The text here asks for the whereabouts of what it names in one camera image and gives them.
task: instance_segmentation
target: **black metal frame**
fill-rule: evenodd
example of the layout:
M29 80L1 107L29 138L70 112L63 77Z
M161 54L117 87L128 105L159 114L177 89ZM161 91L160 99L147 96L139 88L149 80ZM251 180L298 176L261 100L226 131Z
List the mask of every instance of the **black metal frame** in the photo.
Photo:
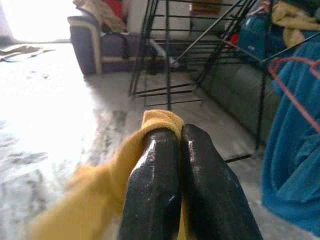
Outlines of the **black metal frame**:
M158 1L165 1L165 14L156 14ZM265 32L264 32L264 59L260 59L253 54L249 53L248 51L241 49L240 47L232 44L230 41L231 36L236 33L240 27L243 19L247 16L250 9L254 6L257 0L237 0L234 4L226 4L226 3L210 3L211 5L218 5L218 6L230 6L230 8L220 17L201 17L201 16L177 16L177 15L170 15L169 3L170 2L180 2L180 3L192 3L192 0L148 0L146 15L143 20L143 26L141 30L141 42L139 47L139 55L136 60L134 72L132 74L132 79L129 88L129 96L140 96L144 97L144 105L145 107L151 106L161 106L167 105L167 109L171 110L172 104L179 104L179 103L190 103L190 102L201 102L202 99L197 100L186 100L186 101L178 101L172 102L171 95L172 94L185 94L190 93L193 90L199 88L208 75L209 71L214 65L236 65L236 64L261 64L263 66L263 76L261 80L261 92L260 92L260 99L259 99L259 107L258 107L258 121L256 126L256 139L255 139L255 148L254 152L256 152L260 145L261 145L261 131L262 131L262 121L263 121L263 113L264 113L264 100L265 100L265 90L266 90L266 80L268 76L268 62L269 60L278 57L279 55L309 41L310 39L320 35L320 32L317 32L313 36L306 38L303 42L293 46L286 48L277 54L269 56L269 51L272 49L270 34L272 30L272 7L274 5L274 0L270 0L270 11L267 15L267 20L265 24ZM154 22L155 17L165 17L165 29L161 28L153 28L152 25ZM192 30L192 29L170 29L170 18L187 18L187 19L212 19L215 22L208 27L206 30ZM210 41L210 40L203 40L203 37L212 32L212 29L222 20L230 21L230 24L227 30L218 37L217 40ZM152 31L165 31L165 40L156 40L157 43L163 44L165 43L165 51L166 51L166 58L165 58L165 74L166 74L166 87L160 87L155 89L147 89L147 78L145 77L144 83L144 90L137 91L137 84L139 81L139 77L141 71L145 70L145 61L144 57L146 56L146 50L148 47L147 40L151 38ZM172 31L190 31L190 32L203 32L196 40L170 40L170 32ZM189 46L182 52L180 56L178 56L174 61L180 63L192 63L192 65L202 65L204 66L203 70L195 79L195 83L185 83L185 84L178 84L178 85L171 85L171 66L170 66L170 45L171 44L189 44ZM194 53L200 56L196 57L185 57L187 53ZM247 57L248 59L245 61L239 60L239 57ZM182 91L171 91L172 89L177 89L180 87L187 87L187 86L194 86L193 90L182 90ZM152 104L146 105L146 97L152 96L162 96L166 95L167 102L166 103L159 103L159 104ZM243 159L248 159L252 157L253 154L243 154L237 155L231 159L228 159L226 162L231 163Z

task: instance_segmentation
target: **sofa armrest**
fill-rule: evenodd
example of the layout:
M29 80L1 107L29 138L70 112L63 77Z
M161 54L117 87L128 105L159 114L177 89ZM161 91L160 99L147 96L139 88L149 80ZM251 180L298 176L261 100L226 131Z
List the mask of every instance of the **sofa armrest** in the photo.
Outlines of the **sofa armrest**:
M74 9L67 18L70 24L71 43L83 74L101 74L101 27L90 13Z

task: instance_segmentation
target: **sunlight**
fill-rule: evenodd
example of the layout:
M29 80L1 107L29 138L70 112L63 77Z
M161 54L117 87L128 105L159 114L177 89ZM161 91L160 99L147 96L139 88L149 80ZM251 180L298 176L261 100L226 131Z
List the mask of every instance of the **sunlight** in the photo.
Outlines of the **sunlight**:
M67 16L71 0L2 0L13 38L27 42L50 42L70 38Z

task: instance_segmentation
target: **marble floor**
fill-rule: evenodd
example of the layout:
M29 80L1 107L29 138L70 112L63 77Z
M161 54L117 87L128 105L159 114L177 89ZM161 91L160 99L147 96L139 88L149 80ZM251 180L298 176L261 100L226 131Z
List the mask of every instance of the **marble floor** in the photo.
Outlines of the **marble floor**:
M120 142L139 129L144 99L128 98L130 73L83 77L70 44L24 62L0 62L0 238L16 240L32 219L54 206L64 184L81 164L102 164ZM172 81L185 83L186 73ZM148 87L163 86L162 75ZM207 131L225 158L251 152L252 137L203 92L174 100L173 112ZM148 99L149 104L165 101ZM279 219L261 204L262 160L230 164L239 177L265 240L315 240L312 234Z

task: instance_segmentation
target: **blue towel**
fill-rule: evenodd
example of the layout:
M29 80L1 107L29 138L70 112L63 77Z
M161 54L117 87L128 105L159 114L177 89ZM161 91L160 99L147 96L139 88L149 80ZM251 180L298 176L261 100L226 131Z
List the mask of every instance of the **blue towel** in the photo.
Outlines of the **blue towel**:
M305 43L294 54L318 60L320 43ZM320 123L320 79L310 66L288 62L279 73L286 86ZM264 156L263 204L283 219L320 236L320 135L286 95L281 101Z

